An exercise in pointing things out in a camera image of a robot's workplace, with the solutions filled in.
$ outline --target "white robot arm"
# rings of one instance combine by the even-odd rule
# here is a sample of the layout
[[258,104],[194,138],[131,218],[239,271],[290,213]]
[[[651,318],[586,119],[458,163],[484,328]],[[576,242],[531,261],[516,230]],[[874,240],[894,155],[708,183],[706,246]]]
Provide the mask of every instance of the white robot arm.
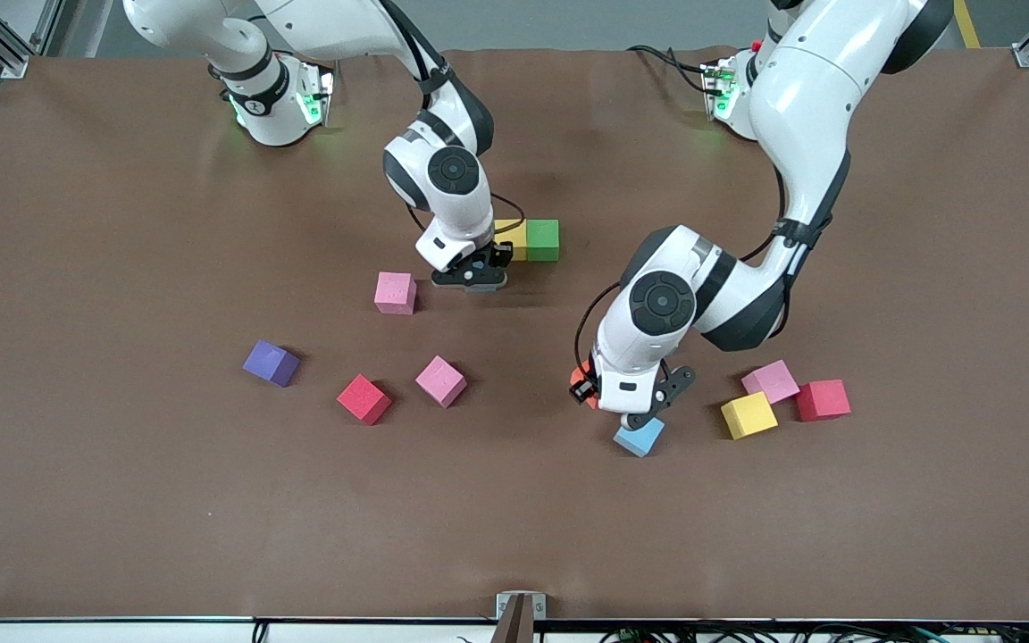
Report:
[[[225,82],[238,118],[269,145],[297,141],[319,97],[315,65],[274,55],[256,26],[229,17],[242,0],[122,0],[131,24],[159,47],[200,51]],[[417,242],[437,285],[493,290],[506,282],[509,245],[494,243],[491,188],[478,155],[494,120],[441,55],[391,0],[258,0],[299,53],[315,60],[392,55],[416,78],[416,121],[384,150],[389,183],[409,207],[432,212]]]
[[[769,21],[771,33],[781,22],[776,5],[788,0],[773,1],[779,20]],[[944,3],[946,16],[938,13]],[[919,21],[927,5],[931,20]],[[721,61],[719,69],[703,72],[720,90],[709,99],[711,112],[726,126],[748,123],[750,130],[738,134],[760,142],[783,180],[788,207],[758,265],[683,225],[646,237],[598,327],[586,379],[571,389],[575,398],[597,395],[598,406],[624,415],[622,426],[639,428],[685,388],[669,388],[670,378],[657,383],[657,376],[690,327],[735,351],[760,346],[783,325],[789,290],[831,220],[849,171],[852,113],[895,55],[907,68],[949,21],[949,0],[811,0],[779,42],[743,58],[744,69]],[[691,380],[691,370],[681,376]]]

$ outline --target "red cube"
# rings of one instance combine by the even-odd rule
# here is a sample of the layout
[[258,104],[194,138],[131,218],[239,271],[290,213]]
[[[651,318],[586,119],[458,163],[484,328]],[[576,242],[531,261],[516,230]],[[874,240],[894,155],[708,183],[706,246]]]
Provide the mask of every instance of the red cube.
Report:
[[843,380],[821,380],[801,387],[796,396],[796,407],[801,410],[802,423],[815,420],[831,420],[852,413],[849,395],[844,392]]
[[382,390],[369,383],[364,376],[355,376],[351,384],[344,390],[340,397],[335,398],[343,403],[344,408],[352,413],[352,416],[359,418],[361,423],[371,426],[380,420],[384,410],[391,406],[391,398]]

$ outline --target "green cube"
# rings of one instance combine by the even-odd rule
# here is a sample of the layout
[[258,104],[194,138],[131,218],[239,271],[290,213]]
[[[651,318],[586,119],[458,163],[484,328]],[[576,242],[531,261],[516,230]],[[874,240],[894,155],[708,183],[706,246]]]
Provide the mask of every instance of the green cube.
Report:
[[526,259],[559,260],[559,220],[526,221]]

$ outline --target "cube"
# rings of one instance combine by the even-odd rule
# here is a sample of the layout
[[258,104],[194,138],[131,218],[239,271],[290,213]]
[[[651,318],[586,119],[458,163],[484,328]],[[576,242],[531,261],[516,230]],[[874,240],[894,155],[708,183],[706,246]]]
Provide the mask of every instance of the cube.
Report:
[[336,402],[343,403],[344,408],[351,412],[352,416],[358,418],[360,423],[371,424],[380,421],[384,410],[391,406],[391,398],[375,384],[368,382],[363,374],[355,376],[351,384],[341,392]]
[[245,360],[245,370],[282,388],[288,386],[297,366],[299,358],[296,355],[264,341],[257,342],[253,353]]
[[801,395],[796,396],[796,407],[801,410],[802,423],[831,420],[852,413],[843,380],[821,380],[805,384],[801,387]]
[[721,414],[725,416],[733,439],[751,436],[776,426],[776,416],[773,415],[773,407],[769,406],[769,396],[765,395],[765,391],[734,399],[721,406]]
[[613,441],[622,444],[622,448],[637,457],[645,457],[648,455],[649,450],[653,448],[653,443],[658,442],[658,436],[661,435],[662,429],[665,428],[666,423],[654,418],[653,420],[649,420],[648,423],[642,424],[640,429],[634,431],[628,430],[625,427],[617,428],[617,434],[613,436]]
[[788,366],[784,365],[783,359],[760,366],[759,369],[742,378],[741,383],[749,395],[764,391],[769,403],[780,402],[801,392],[801,387],[796,386],[796,381],[792,379],[792,373],[788,372]]
[[518,219],[496,219],[495,220],[495,243],[510,243],[514,246],[514,259],[513,260],[526,260],[526,222],[524,220],[522,225],[514,227],[513,230],[507,230],[506,233],[498,233],[502,230],[503,227],[510,227],[518,223]]
[[380,273],[376,308],[385,315],[411,315],[416,311],[416,280],[407,273]]
[[[576,383],[582,382],[582,380],[586,378],[586,376],[583,374],[584,371],[586,371],[586,373],[589,373],[589,371],[590,371],[590,361],[589,361],[589,359],[587,359],[587,361],[582,362],[582,366],[578,367],[578,369],[574,369],[574,371],[571,372],[571,386],[574,386],[574,384],[576,384]],[[598,396],[597,395],[593,395],[592,397],[588,397],[587,398],[587,406],[589,406],[590,408],[597,409],[598,408]]]
[[559,260],[559,220],[528,219],[526,226],[526,259]]
[[439,355],[416,378],[416,383],[445,408],[466,388],[466,378]]

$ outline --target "black circular joint cover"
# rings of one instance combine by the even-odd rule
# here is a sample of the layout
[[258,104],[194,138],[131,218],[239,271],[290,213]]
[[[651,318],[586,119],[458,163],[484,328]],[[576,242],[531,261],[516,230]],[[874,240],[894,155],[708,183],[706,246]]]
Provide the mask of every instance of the black circular joint cover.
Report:
[[647,335],[682,329],[694,317],[694,290],[685,280],[665,270],[643,274],[630,288],[630,318]]
[[428,176],[449,194],[470,194],[478,187],[478,159],[465,147],[447,146],[431,154]]

